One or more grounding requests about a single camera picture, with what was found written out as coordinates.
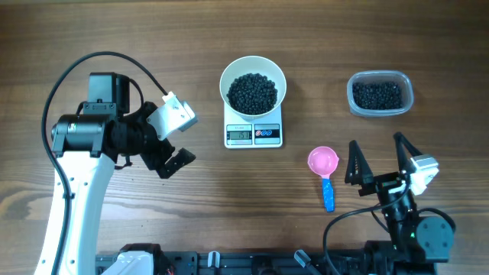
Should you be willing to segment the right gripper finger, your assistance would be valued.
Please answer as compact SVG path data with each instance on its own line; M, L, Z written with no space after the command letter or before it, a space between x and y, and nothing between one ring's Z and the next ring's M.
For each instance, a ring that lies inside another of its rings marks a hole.
M362 187L374 183L374 174L364 158L358 142L353 140L348 144L348 162L345 172L345 183L361 185Z
M418 157L422 155L421 151L415 148L401 132L393 135L395 141L397 162L401 174L407 175L413 172L413 165L408 160L405 150L412 156Z

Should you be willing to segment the pink scoop blue handle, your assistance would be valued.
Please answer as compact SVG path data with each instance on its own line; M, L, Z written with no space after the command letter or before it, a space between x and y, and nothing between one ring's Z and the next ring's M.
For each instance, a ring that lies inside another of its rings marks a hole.
M330 176L338 167L339 158L330 147L316 147L308 156L311 171L322 178L322 197L327 212L335 211L335 195Z

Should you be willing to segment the white bowl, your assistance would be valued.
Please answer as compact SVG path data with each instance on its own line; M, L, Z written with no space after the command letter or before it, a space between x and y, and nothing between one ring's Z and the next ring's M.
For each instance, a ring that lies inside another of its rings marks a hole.
M244 119L256 119L280 107L287 94L287 80L272 60L246 56L227 65L219 91L225 107Z

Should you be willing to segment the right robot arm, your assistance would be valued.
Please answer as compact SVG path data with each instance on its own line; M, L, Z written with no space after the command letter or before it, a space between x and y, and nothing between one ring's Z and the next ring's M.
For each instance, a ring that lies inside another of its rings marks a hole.
M416 149L400 132L394 136L398 171L375 176L357 141L349 143L345 182L359 185L360 196L378 198L389 241L367 241L359 269L365 274L435 274L446 263L456 225L446 213L418 209L421 195L439 172L434 157Z

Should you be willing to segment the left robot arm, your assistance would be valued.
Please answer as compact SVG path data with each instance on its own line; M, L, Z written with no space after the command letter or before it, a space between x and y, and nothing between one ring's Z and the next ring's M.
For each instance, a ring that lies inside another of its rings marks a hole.
M87 100L54 125L49 148L60 171L37 274L95 273L102 204L119 156L141 157L161 179L195 160L167 139L196 123L190 105L168 92L161 107L143 101L131 112L129 92L135 84L122 74L91 73Z

